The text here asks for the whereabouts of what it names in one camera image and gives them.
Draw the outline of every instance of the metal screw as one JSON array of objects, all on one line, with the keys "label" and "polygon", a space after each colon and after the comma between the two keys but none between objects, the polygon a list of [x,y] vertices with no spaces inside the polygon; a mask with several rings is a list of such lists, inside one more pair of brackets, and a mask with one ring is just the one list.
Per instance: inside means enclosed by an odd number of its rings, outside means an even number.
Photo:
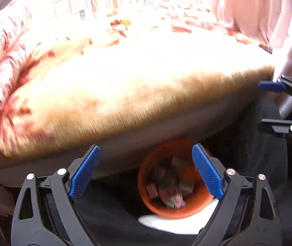
[{"label": "metal screw", "polygon": [[258,177],[259,177],[260,180],[265,180],[266,179],[266,176],[264,174],[259,174]]},{"label": "metal screw", "polygon": [[59,174],[60,176],[64,175],[65,173],[66,173],[66,169],[65,168],[58,169],[58,171],[57,171],[57,174]]},{"label": "metal screw", "polygon": [[34,174],[33,173],[30,173],[30,174],[28,174],[27,176],[26,176],[26,179],[27,180],[31,180],[31,179],[33,179],[34,178]]},{"label": "metal screw", "polygon": [[227,174],[233,176],[233,175],[236,174],[236,171],[234,169],[232,169],[232,168],[228,168],[227,169]]}]

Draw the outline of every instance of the blue gripper pad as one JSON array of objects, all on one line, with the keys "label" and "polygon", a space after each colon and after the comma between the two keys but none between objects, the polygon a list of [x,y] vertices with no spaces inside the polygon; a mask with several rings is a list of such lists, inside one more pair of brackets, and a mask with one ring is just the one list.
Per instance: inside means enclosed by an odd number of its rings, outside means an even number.
[{"label": "blue gripper pad", "polygon": [[224,196],[222,189],[222,179],[218,174],[217,170],[213,167],[205,153],[196,144],[192,149],[193,162],[202,176],[202,179],[212,196],[217,197],[221,200]]},{"label": "blue gripper pad", "polygon": [[99,147],[95,146],[72,177],[71,188],[68,193],[71,199],[83,195],[92,173],[98,165],[100,159],[99,152]]},{"label": "blue gripper pad", "polygon": [[258,83],[258,89],[261,91],[280,92],[285,91],[286,86],[282,82],[260,81]]}]

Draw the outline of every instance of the orange container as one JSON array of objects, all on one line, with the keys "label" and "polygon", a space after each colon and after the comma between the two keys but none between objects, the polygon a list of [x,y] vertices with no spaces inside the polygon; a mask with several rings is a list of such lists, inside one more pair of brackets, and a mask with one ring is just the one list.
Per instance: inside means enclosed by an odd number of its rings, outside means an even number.
[{"label": "orange container", "polygon": [[168,219],[186,218],[201,211],[212,200],[213,196],[207,190],[198,172],[199,180],[195,183],[193,194],[185,200],[186,206],[183,208],[168,208],[158,200],[151,200],[147,194],[146,185],[149,183],[149,174],[155,165],[173,155],[191,160],[192,147],[195,144],[194,141],[183,139],[165,142],[156,147],[141,165],[138,173],[138,189],[143,202],[153,213]]}]

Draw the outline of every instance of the colorful object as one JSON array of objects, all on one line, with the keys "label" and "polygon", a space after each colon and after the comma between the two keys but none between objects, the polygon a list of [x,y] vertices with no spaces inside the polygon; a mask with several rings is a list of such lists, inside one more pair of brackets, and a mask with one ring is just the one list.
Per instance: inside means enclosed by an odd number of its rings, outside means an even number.
[{"label": "colorful object", "polygon": [[168,188],[160,187],[159,195],[163,203],[169,208],[180,209],[186,205],[181,192],[175,186]]},{"label": "colorful object", "polygon": [[111,22],[111,26],[116,26],[116,25],[125,25],[125,26],[130,26],[131,22],[129,19],[121,19],[121,20],[114,20],[113,22]]}]

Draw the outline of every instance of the pink curtain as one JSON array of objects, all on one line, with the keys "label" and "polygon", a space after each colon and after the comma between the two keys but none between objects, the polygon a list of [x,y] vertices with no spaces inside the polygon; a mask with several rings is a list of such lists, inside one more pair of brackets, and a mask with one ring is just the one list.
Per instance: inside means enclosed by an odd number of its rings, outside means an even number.
[{"label": "pink curtain", "polygon": [[[292,0],[210,0],[209,9],[227,28],[237,28],[246,36],[273,48],[276,70],[292,76]],[[292,111],[292,98],[270,94],[283,118]]]}]

